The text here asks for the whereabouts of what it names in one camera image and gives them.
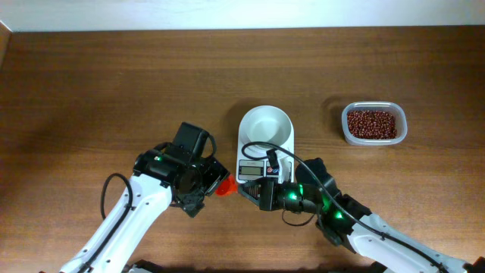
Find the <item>orange plastic measuring scoop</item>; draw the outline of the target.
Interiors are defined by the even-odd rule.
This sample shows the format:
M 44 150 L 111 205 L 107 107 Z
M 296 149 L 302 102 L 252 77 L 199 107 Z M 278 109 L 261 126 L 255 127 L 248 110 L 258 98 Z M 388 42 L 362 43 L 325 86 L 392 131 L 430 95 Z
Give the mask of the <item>orange plastic measuring scoop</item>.
M 236 193 L 237 190 L 238 190 L 238 183 L 236 182 L 234 176 L 229 176 L 216 189 L 215 193 L 218 196 L 229 196 L 233 193 Z

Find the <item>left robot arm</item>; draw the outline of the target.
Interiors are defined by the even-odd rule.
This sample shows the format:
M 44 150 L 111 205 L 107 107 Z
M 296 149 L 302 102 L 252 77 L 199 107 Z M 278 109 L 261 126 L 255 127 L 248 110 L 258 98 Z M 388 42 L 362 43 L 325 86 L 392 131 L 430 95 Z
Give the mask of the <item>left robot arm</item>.
M 121 272 L 155 220 L 168 208 L 194 218 L 230 172 L 215 158 L 207 131 L 183 122 L 174 139 L 140 154 L 125 189 L 84 247 L 62 272 Z

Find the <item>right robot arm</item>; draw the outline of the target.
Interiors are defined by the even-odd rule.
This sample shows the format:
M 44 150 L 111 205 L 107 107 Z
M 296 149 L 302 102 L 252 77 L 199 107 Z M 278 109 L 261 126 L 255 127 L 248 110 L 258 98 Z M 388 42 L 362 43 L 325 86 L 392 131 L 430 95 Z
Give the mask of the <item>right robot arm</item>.
M 261 177 L 239 186 L 260 210 L 305 212 L 334 246 L 375 261 L 378 272 L 483 272 L 484 258 L 470 263 L 439 253 L 400 233 L 379 215 L 341 193 L 320 158 L 296 169 L 296 182 Z

